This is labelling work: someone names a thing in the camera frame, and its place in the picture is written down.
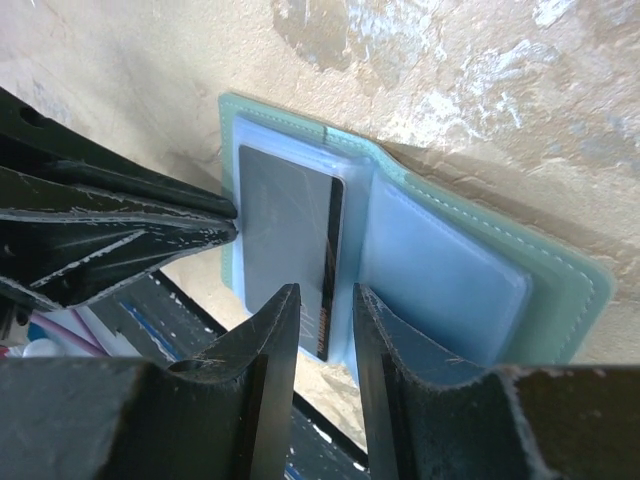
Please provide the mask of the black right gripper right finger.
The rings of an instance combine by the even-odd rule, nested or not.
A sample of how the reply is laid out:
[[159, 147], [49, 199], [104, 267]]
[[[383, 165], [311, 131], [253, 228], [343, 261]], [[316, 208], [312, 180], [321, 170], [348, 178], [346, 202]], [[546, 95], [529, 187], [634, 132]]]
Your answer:
[[638, 477], [637, 367], [481, 367], [364, 285], [353, 321], [372, 478]]

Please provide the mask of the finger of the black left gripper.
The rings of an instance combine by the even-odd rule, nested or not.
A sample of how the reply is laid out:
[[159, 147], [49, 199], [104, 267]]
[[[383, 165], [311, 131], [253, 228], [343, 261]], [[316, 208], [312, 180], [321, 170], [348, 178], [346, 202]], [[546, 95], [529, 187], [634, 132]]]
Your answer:
[[147, 169], [1, 91], [1, 165], [64, 185], [81, 185], [232, 220], [233, 203]]
[[55, 311], [91, 304], [178, 259], [236, 239], [231, 220], [1, 221], [1, 296]]

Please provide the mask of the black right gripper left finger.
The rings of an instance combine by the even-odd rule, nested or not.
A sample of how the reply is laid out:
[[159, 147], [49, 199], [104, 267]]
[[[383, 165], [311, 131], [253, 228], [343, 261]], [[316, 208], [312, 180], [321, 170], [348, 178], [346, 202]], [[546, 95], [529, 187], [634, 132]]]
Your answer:
[[301, 295], [282, 286], [252, 317], [167, 368], [142, 358], [1, 364], [5, 479], [280, 479]]

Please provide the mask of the black VIP card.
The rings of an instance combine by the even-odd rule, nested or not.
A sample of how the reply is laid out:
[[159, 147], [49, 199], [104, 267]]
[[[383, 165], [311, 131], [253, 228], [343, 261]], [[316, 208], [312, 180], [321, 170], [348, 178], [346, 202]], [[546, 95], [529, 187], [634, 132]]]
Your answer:
[[326, 361], [344, 183], [247, 145], [238, 173], [245, 307], [254, 313], [282, 285], [298, 284], [299, 344]]

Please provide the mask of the teal leather card holder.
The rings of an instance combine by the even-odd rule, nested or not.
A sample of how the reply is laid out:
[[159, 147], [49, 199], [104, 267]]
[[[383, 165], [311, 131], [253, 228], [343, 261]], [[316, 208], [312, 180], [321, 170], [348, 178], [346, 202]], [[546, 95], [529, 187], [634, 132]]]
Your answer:
[[223, 279], [244, 307], [239, 147], [344, 183], [328, 359], [299, 344], [320, 362], [356, 363], [358, 283], [479, 365], [569, 362], [613, 295], [613, 277], [596, 261], [417, 178], [370, 140], [232, 93], [220, 97], [219, 118], [239, 231], [224, 251]]

